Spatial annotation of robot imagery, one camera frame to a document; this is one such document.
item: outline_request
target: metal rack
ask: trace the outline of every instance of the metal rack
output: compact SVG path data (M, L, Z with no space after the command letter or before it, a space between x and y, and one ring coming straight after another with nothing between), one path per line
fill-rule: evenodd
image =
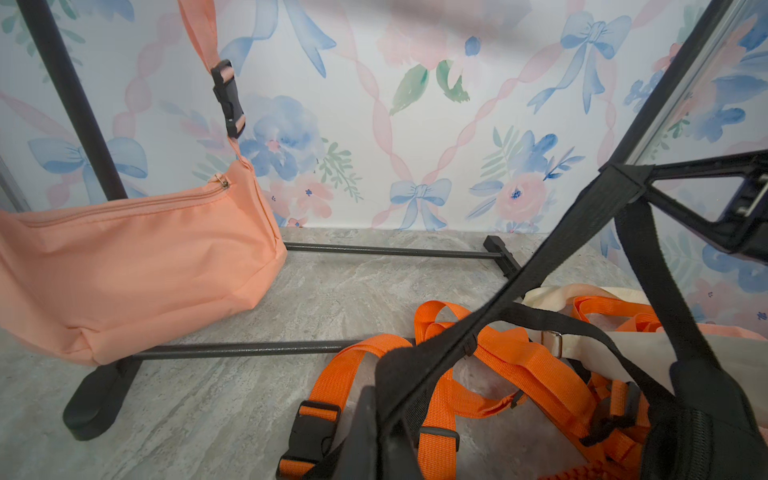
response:
M48 3L46 0L24 0L18 3L18 7L106 198L127 198ZM290 251L298 252L494 260L507 278L512 278L520 270L520 265L497 236L485 238L485 252L291 242L286 242L285 246ZM358 342L359 340L353 339L156 346L109 365L99 366L87 375L64 410L64 423L78 440L93 439L106 432L120 412L125 396L144 360L336 353Z

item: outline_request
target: floor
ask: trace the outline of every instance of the floor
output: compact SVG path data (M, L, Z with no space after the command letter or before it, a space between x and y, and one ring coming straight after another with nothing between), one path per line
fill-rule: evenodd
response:
M484 234L288 229L286 241L483 251ZM543 240L502 234L524 263ZM503 285L490 260L376 257L290 252L254 310L179 342L362 339L413 336L413 313L426 300L474 309ZM545 285L637 284L590 247ZM147 361L115 424L76 442L61 412L90 369L28 353L0 331L0 478L274 478L299 403L330 355ZM349 397L372 382L366 359ZM487 396L512 387L475 359L455 377ZM339 431L349 428L345 410ZM537 478L583 458L532 402L492 419L458 419L458 478Z

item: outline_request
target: strap adjuster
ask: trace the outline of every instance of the strap adjuster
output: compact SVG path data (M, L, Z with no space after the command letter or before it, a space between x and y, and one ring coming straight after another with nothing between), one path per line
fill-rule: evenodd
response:
M237 83L235 83L235 70L232 62L222 60L211 68L210 76L214 78L214 94L221 104L224 113L224 121L227 124L227 136L238 138L245 129L245 115L240 106L240 98L237 96Z
M438 437L450 437L454 439L456 441L456 451L458 452L458 444L461 437L458 435L457 432L454 432L453 430L448 430L448 429L441 429L439 427L421 427L419 429L419 436L416 437L416 448L419 447L419 440L421 439L422 433L426 435L437 435Z
M319 416L302 414L302 409L325 410L334 412L334 420L320 418ZM282 478L280 474L280 463L283 460L293 462L303 462L316 465L320 463L326 455L330 453L333 437L336 435L336 427L339 424L341 416L341 407L322 402L305 401L299 404L296 411L296 418L293 420L290 437L288 439L288 451L280 457L277 465L277 478Z
M592 427L589 435L579 439L585 447L596 445L609 436L615 429L628 429L637 423L637 413L640 410L640 387L635 382L627 383L627 397L622 415L611 415L611 400L613 396L598 403L592 416Z

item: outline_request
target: black strap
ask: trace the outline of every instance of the black strap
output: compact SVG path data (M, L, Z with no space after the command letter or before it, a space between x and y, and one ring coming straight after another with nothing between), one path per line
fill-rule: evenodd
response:
M579 194L518 275L480 310L415 348L397 349L385 355L376 366L379 435L388 435L404 411L425 390L433 387L465 351L474 351L480 330L500 318L503 303L510 303L540 285L624 205L639 196L644 189L644 178L651 170L652 166L609 167Z
M623 366L632 379L637 382L637 385L643 393L645 393L648 403L655 406L660 402L674 401L674 397L669 390L665 389L643 369L622 355L611 337L591 323L582 322L579 319L563 315L562 313L538 310L523 305L522 303L513 302L505 305L497 319L513 323L517 326L523 326L528 329L541 331L551 330L562 334L588 336L596 339L614 354L619 363L621 363L621 366Z
M719 369L714 352L696 326L664 262L648 202L638 200L628 204L616 216L616 232L632 270L669 336L677 359L705 359Z

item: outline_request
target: wallpaper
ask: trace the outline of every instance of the wallpaper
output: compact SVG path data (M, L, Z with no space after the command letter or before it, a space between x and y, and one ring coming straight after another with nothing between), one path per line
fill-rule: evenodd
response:
M220 106L176 2L49 3L129 196L227 169ZM222 0L217 10L247 115L240 148L281 226L547 233L706 5ZM648 161L768 144L767 5L754 3ZM26 200L33 210L104 202L14 0L0 0L0 26L13 65L0 71L0 156ZM670 188L715 208L699 189ZM766 267L659 221L697 318L767 334ZM593 243L626 267L613 230Z

